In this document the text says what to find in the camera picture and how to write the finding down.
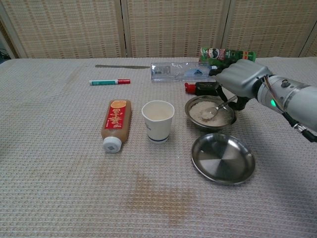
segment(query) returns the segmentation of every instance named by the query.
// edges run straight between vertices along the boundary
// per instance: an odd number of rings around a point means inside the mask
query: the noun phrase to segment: white paper cup
[[[165,101],[150,101],[142,107],[142,115],[151,142],[162,144],[168,140],[174,113],[173,105]]]

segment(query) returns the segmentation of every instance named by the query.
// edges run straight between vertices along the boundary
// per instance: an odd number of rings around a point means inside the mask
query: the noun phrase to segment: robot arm
[[[317,137],[306,129],[317,132],[316,87],[273,75],[268,67],[246,59],[238,60],[214,77],[238,98],[246,102],[256,98],[262,105],[281,113],[310,142],[317,142]]]

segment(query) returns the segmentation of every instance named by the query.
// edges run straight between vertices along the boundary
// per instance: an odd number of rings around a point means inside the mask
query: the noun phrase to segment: red marker cap
[[[118,79],[118,84],[129,84],[130,79]]]
[[[190,94],[195,94],[196,92],[196,85],[185,83],[185,92]]]

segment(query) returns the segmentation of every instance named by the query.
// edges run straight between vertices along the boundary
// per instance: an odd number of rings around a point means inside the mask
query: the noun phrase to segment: red label
[[[122,129],[126,101],[113,101],[109,108],[105,129]]]

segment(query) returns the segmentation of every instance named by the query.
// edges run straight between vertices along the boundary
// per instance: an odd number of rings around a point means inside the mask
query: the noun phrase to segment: condiment bottle
[[[101,130],[106,152],[116,153],[129,135],[132,107],[129,100],[112,100]]]

